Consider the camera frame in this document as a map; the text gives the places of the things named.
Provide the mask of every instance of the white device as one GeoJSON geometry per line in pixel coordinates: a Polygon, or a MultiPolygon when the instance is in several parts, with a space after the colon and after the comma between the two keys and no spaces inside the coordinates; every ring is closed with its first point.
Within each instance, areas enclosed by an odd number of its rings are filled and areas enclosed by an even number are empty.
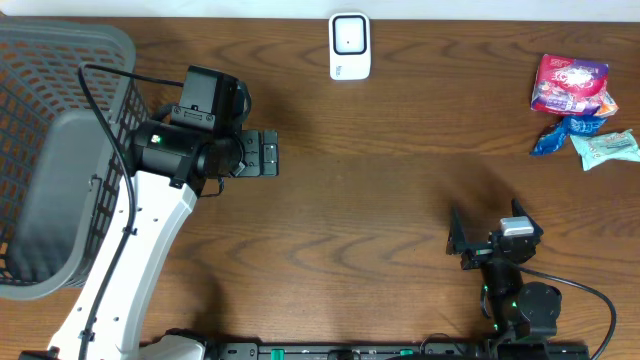
{"type": "Polygon", "coordinates": [[[334,80],[365,79],[371,72],[371,26],[358,12],[329,19],[329,73],[334,80]]]}

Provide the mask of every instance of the gray plastic basket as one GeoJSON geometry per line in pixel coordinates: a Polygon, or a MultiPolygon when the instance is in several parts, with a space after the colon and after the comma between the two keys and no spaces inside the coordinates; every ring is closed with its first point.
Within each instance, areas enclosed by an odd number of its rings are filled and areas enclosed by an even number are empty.
{"type": "MultiPolygon", "coordinates": [[[[135,48],[110,26],[0,20],[0,297],[82,286],[109,227],[120,168],[77,80],[86,61],[133,71],[135,48]]],[[[135,82],[88,70],[123,144],[148,118],[135,82]]]]}

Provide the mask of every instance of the candy wrapper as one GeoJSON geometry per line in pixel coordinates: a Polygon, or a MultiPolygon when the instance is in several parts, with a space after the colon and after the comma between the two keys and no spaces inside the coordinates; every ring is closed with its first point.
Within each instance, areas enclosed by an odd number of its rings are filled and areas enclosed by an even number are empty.
{"type": "Polygon", "coordinates": [[[542,156],[558,151],[567,135],[593,136],[606,122],[607,119],[597,116],[567,116],[540,137],[531,155],[542,156]]]}
{"type": "Polygon", "coordinates": [[[571,141],[582,156],[584,171],[611,159],[640,162],[640,150],[631,130],[592,138],[571,135],[571,141]]]}
{"type": "Polygon", "coordinates": [[[600,110],[598,110],[598,112],[596,113],[596,116],[600,116],[600,117],[611,116],[611,115],[614,115],[616,112],[618,112],[618,109],[619,109],[618,104],[616,104],[616,102],[613,101],[613,98],[607,92],[606,94],[604,94],[602,107],[600,107],[600,110]]]}
{"type": "Polygon", "coordinates": [[[560,115],[594,115],[607,97],[608,78],[607,64],[544,55],[536,75],[531,109],[560,115]]]}

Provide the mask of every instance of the wood grain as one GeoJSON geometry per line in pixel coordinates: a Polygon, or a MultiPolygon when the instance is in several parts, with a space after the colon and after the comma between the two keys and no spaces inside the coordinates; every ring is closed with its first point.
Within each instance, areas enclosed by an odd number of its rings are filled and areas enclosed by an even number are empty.
{"type": "MultiPolygon", "coordinates": [[[[371,77],[343,83],[328,75],[326,21],[74,20],[127,32],[139,73],[181,80],[195,63],[245,80],[248,127],[280,134],[280,177],[228,181],[196,206],[144,340],[174,327],[264,342],[479,336],[492,323],[478,308],[480,274],[444,254],[449,209],[484,239],[517,196],[545,229],[527,265],[607,294],[619,325],[603,358],[640,357],[640,166],[583,172],[570,144],[528,155],[557,121],[529,110],[544,53],[607,62],[621,110],[603,132],[640,125],[640,24],[374,21],[371,77]]],[[[142,87],[152,108],[179,96],[142,87]]],[[[595,351],[606,306],[559,288],[557,339],[595,351]]],[[[44,348],[77,294],[0,300],[0,357],[44,348]]]]}

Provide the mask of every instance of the light blue wrapper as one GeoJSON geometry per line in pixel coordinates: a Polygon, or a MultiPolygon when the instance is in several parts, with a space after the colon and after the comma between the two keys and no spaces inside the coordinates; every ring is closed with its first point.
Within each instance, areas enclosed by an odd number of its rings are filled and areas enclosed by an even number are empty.
{"type": "Polygon", "coordinates": [[[571,135],[571,142],[582,156],[584,171],[611,159],[640,162],[640,150],[631,129],[594,137],[571,135]]]}

